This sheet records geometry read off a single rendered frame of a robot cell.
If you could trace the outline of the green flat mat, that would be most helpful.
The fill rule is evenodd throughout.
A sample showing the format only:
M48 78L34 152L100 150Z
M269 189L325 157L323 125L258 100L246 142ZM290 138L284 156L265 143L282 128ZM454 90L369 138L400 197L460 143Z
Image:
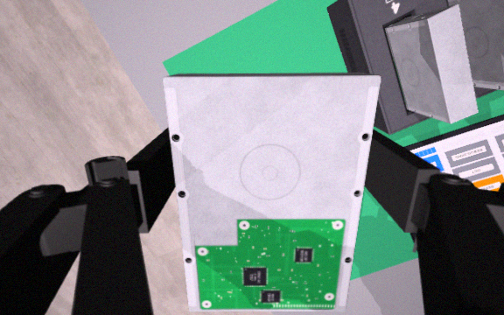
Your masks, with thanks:
M347 72L327 7L337 0L277 0L164 61L174 74ZM427 119L392 135L402 147L504 114L504 91L477 99L479 113L449 124ZM404 233L364 186L351 280L418 258Z

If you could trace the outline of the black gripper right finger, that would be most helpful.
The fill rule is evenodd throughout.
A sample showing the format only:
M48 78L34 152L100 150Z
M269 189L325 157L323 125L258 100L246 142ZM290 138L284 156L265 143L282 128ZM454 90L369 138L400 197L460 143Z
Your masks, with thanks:
M373 130L364 186L416 233L424 315L504 315L504 182L446 173Z

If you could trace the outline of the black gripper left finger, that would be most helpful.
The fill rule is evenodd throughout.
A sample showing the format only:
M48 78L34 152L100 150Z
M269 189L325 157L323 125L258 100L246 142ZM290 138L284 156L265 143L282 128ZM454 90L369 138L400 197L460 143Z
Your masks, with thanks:
M46 315L78 254L71 315L154 315L140 234L176 187L169 127L127 163L84 166L81 190L37 185L0 209L0 315Z

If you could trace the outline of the grey hard drive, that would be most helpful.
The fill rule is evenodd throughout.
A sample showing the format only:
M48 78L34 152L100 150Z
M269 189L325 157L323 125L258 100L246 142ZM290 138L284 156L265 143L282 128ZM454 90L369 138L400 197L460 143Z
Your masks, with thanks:
M407 110L449 124L479 112L458 4L385 31Z
M190 312L344 312L382 77L163 78Z
M504 0L448 0L458 4L473 85L504 90Z

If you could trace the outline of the black-framed status screen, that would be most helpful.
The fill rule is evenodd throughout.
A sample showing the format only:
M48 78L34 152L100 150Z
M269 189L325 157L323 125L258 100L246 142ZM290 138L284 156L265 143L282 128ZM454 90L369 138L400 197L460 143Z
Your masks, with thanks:
M479 189L498 191L504 182L504 114L404 148Z

